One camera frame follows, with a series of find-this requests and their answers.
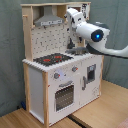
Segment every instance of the gray wall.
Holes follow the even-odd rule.
[[[0,116],[25,101],[24,40],[20,4],[69,2],[67,0],[0,0]],[[111,32],[107,48],[122,49],[128,43],[128,1],[90,0],[90,23],[106,23]],[[105,57],[103,79],[128,88],[128,60]]]

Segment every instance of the backsplash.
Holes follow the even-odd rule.
[[[31,30],[33,58],[65,51],[70,43],[67,28],[67,23],[33,28]],[[73,43],[75,47],[78,46],[78,40]]]

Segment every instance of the tabletop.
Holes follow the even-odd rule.
[[[102,80],[100,98],[71,117],[87,128],[115,128],[128,118],[128,89]]]
[[[23,109],[0,117],[0,128],[44,128],[44,125]],[[69,118],[64,118],[50,128],[81,128]]]

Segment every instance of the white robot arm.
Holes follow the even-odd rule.
[[[87,49],[92,54],[114,56],[119,58],[128,58],[128,46],[123,50],[114,50],[105,48],[107,36],[110,30],[97,25],[89,24],[85,21],[82,12],[78,12],[76,9],[67,9],[65,17],[68,20],[70,38],[73,40],[73,33],[83,39],[87,40]]]

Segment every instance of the wooden toy kitchen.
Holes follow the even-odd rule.
[[[89,20],[90,2],[22,4],[27,111],[49,127],[101,95],[102,56],[72,41],[70,7]]]

